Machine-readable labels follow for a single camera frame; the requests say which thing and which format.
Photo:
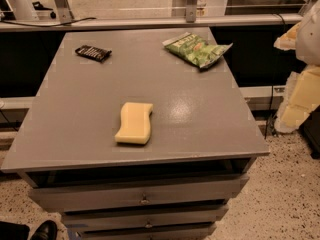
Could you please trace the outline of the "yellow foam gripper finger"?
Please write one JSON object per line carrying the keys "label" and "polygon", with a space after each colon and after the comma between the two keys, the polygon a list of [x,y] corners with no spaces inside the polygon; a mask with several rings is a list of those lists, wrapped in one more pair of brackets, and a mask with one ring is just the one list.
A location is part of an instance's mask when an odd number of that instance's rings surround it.
{"label": "yellow foam gripper finger", "polygon": [[286,33],[281,35],[274,42],[274,47],[279,50],[295,50],[297,33],[301,23],[295,24]]}
{"label": "yellow foam gripper finger", "polygon": [[292,72],[276,114],[276,131],[291,133],[297,130],[319,106],[320,67],[308,65],[301,73]]}

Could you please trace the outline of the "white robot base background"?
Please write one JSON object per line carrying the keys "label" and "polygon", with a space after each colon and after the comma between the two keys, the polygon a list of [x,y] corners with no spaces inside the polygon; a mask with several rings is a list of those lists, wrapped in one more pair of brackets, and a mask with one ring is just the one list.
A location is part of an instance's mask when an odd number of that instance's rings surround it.
{"label": "white robot base background", "polygon": [[32,0],[0,0],[3,20],[38,20]]}

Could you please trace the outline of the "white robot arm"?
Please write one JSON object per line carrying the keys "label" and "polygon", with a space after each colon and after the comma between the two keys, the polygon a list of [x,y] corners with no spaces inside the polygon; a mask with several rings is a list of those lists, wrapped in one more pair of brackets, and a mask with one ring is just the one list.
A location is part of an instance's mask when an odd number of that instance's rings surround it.
{"label": "white robot arm", "polygon": [[306,64],[301,73],[290,74],[276,113],[275,129],[291,133],[320,106],[320,0],[299,23],[276,39],[274,47],[294,50],[296,58]]}

